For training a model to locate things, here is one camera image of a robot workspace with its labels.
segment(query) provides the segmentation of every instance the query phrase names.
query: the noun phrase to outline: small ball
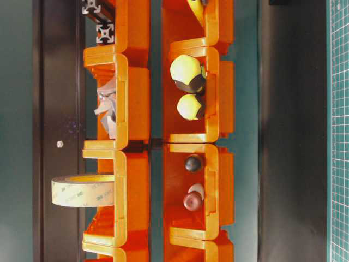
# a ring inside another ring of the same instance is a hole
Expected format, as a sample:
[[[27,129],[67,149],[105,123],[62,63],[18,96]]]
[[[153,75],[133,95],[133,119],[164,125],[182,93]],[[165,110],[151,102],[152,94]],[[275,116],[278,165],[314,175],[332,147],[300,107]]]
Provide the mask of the small ball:
[[[189,211],[197,211],[202,206],[202,198],[199,192],[192,191],[185,195],[183,204]]]
[[[189,172],[198,172],[202,168],[202,158],[197,154],[190,155],[185,161],[185,168]]]

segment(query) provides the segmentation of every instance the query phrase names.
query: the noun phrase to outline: black panel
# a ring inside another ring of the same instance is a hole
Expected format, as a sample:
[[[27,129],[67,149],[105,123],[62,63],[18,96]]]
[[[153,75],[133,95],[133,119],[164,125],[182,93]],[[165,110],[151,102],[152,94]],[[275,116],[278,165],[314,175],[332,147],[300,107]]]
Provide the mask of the black panel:
[[[284,5],[288,4],[289,0],[269,0],[270,5]]]
[[[84,209],[51,202],[51,180],[83,173],[85,71],[80,1],[33,1],[34,261],[82,261]],[[58,140],[64,142],[57,148]]]
[[[259,261],[326,261],[326,1],[260,1]]]

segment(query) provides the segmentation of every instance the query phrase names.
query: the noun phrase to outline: stacked bin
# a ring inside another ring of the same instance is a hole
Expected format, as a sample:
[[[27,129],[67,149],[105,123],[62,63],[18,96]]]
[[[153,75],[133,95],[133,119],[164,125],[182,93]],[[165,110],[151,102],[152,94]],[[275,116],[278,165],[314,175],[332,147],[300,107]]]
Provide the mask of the stacked bin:
[[[233,245],[223,225],[234,222],[233,154],[215,143],[234,132],[234,64],[222,61],[234,40],[233,0],[209,0],[199,22],[187,0],[163,0],[163,206],[164,261],[232,261]],[[188,121],[176,110],[186,93],[176,87],[170,66],[180,55],[206,70],[203,118]],[[198,154],[204,168],[188,172],[185,160]],[[204,187],[204,202],[189,211],[183,197],[191,185]]]
[[[149,260],[148,153],[130,150],[150,136],[149,0],[104,0],[115,10],[115,43],[84,50],[84,65],[102,87],[115,76],[116,138],[98,116],[97,140],[85,141],[83,158],[98,160],[99,174],[114,174],[114,206],[100,207],[83,234],[86,261]]]

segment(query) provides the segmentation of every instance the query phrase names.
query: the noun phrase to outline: black strip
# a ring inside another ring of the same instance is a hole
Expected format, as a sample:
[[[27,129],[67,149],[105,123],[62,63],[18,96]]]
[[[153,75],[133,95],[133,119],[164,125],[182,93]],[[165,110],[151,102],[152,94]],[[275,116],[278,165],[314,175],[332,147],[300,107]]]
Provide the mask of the black strip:
[[[43,261],[41,0],[33,0],[33,262]]]
[[[269,0],[270,5],[286,5],[290,0]]]

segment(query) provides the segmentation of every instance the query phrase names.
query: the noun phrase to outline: black metal frame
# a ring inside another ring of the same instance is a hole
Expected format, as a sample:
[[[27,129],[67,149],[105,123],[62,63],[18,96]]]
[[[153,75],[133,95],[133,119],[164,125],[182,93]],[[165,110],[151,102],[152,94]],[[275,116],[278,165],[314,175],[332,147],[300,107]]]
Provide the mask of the black metal frame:
[[[85,24],[78,0],[32,3],[33,261],[83,261],[85,210],[54,206],[50,181],[85,171]]]

